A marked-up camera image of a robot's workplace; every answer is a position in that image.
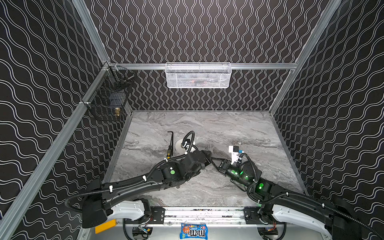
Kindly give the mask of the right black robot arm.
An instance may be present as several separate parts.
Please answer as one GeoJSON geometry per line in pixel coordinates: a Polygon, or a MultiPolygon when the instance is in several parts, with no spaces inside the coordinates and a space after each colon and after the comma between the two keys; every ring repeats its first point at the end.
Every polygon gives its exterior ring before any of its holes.
{"type": "Polygon", "coordinates": [[[363,230],[383,239],[384,236],[358,219],[343,200],[326,201],[290,191],[262,178],[251,158],[240,154],[241,162],[213,158],[215,169],[260,205],[259,220],[265,224],[286,223],[319,232],[332,240],[361,240],[363,230]]]}

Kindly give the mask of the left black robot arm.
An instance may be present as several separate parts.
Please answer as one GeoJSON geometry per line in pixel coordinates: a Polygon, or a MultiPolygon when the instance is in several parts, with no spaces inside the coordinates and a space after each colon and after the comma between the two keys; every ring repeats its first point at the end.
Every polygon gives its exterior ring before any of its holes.
{"type": "Polygon", "coordinates": [[[111,219],[114,207],[123,201],[134,201],[140,214],[125,217],[131,221],[148,219],[151,207],[148,201],[138,196],[154,191],[180,187],[198,176],[211,163],[212,152],[199,150],[195,144],[195,132],[188,132],[181,146],[182,155],[165,158],[155,164],[148,173],[120,182],[101,183],[96,179],[90,183],[88,190],[65,199],[65,206],[82,215],[82,227],[89,229],[99,226],[111,219]]]}

